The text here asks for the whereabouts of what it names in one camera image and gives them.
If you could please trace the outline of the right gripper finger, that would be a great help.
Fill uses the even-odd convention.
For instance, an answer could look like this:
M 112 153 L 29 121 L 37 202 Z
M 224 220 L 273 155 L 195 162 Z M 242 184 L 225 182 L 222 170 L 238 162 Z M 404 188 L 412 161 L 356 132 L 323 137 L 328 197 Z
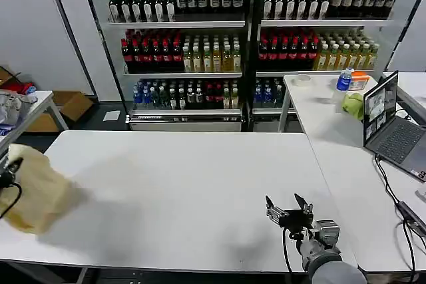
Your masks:
M 294 194 L 297 204 L 299 205 L 299 209 L 297 213 L 304 215 L 312 215 L 313 214 L 313 204 L 307 203 L 307 201 L 301 197 L 299 194 Z
M 266 215 L 275 224 L 283 224 L 289 213 L 274 205 L 269 196 L 266 196 Z

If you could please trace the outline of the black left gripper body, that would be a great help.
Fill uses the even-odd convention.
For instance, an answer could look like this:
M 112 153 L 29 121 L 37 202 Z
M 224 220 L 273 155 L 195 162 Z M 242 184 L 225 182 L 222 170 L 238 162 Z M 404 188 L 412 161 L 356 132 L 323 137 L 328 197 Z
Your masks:
M 10 188 L 15 183 L 15 169 L 5 168 L 0 175 L 0 188 Z

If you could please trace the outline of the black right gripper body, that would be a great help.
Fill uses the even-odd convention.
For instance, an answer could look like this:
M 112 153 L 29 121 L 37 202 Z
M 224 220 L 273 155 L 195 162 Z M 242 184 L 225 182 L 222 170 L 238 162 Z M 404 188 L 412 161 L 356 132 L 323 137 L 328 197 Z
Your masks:
M 280 227 L 290 230 L 291 233 L 301 233 L 303 229 L 311 229 L 314 220 L 312 212 L 298 210 L 285 210 L 280 217 Z

